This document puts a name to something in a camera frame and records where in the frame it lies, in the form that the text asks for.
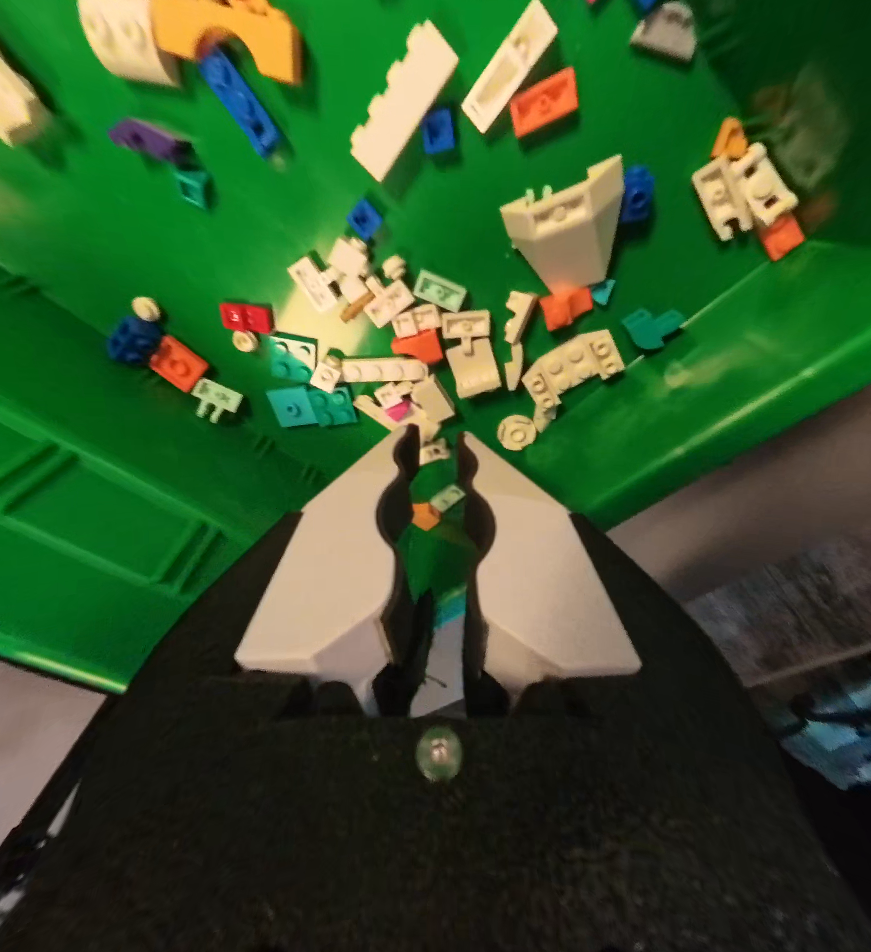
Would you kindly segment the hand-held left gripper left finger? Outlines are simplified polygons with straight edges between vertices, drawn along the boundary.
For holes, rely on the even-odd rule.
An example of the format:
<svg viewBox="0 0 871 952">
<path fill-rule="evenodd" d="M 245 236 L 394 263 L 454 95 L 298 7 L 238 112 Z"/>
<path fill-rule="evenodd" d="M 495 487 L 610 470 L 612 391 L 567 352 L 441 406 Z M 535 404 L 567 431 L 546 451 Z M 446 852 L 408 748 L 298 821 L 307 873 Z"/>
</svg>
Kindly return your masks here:
<svg viewBox="0 0 871 952">
<path fill-rule="evenodd" d="M 370 691 L 406 653 L 412 600 L 397 541 L 419 428 L 403 425 L 306 504 L 235 651 L 246 671 Z"/>
</svg>

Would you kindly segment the green plastic bin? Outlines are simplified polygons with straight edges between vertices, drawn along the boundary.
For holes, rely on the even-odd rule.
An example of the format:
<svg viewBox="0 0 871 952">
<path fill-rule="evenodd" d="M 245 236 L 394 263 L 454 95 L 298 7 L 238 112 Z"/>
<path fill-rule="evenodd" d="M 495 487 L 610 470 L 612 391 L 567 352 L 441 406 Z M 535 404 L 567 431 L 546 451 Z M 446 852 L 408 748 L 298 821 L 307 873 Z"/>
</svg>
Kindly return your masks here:
<svg viewBox="0 0 871 952">
<path fill-rule="evenodd" d="M 353 356 L 393 333 L 288 274 L 327 267 L 360 201 L 399 254 L 492 312 L 545 285 L 500 214 L 615 153 L 653 177 L 621 225 L 608 327 L 629 369 L 567 394 L 515 465 L 604 528 L 871 383 L 871 2 L 689 2 L 688 65 L 637 52 L 634 2 L 545 2 L 524 88 L 578 111 L 524 139 L 466 96 L 527 2 L 167 2 L 201 12 L 271 120 L 254 148 L 201 67 L 140 27 L 112 72 L 77 2 L 0 2 L 0 658 L 120 692 L 186 604 L 385 435 L 280 426 L 268 341 Z"/>
</svg>

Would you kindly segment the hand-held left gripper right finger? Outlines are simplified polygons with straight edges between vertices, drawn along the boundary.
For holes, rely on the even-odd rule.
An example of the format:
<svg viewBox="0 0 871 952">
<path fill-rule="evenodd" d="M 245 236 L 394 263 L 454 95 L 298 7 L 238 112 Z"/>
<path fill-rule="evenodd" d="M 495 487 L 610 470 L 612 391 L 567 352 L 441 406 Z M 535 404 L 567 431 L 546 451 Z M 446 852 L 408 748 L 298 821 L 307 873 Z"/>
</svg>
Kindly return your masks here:
<svg viewBox="0 0 871 952">
<path fill-rule="evenodd" d="M 472 433 L 457 445 L 469 671 L 495 683 L 627 676 L 642 661 L 572 513 Z"/>
</svg>

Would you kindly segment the pile of lego pieces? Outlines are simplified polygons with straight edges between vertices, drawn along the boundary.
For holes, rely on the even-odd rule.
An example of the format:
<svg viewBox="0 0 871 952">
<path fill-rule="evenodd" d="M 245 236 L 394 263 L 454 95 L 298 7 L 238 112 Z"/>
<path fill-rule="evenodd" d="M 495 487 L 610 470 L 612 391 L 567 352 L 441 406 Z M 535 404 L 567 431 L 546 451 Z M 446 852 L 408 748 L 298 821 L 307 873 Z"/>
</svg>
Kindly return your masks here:
<svg viewBox="0 0 871 952">
<path fill-rule="evenodd" d="M 571 67 L 580 109 L 524 139 L 510 116 L 486 134 L 464 94 L 525 2 L 275 2 L 302 34 L 303 86 L 228 54 L 284 134 L 259 157 L 195 65 L 184 88 L 108 73 L 76 2 L 0 2 L 0 48 L 43 94 L 56 126 L 35 146 L 0 144 L 0 262 L 76 316 L 104 326 L 117 300 L 154 292 L 189 346 L 228 379 L 213 331 L 223 301 L 271 303 L 332 349 L 383 352 L 392 332 L 346 330 L 290 278 L 304 254 L 325 261 L 357 200 L 382 214 L 374 260 L 407 261 L 489 310 L 504 361 L 512 292 L 555 294 L 515 241 L 564 239 L 608 255 L 606 305 L 548 330 L 540 308 L 525 367 L 572 336 L 608 328 L 628 369 L 561 397 L 556 418 L 513 463 L 565 505 L 618 525 L 774 435 L 805 411 L 778 411 L 805 368 L 793 356 L 825 244 L 771 263 L 752 232 L 714 233 L 692 184 L 709 160 L 724 92 L 698 56 L 679 69 L 629 46 L 629 2 L 595 13 L 544 2 L 558 33 L 527 84 Z"/>
</svg>

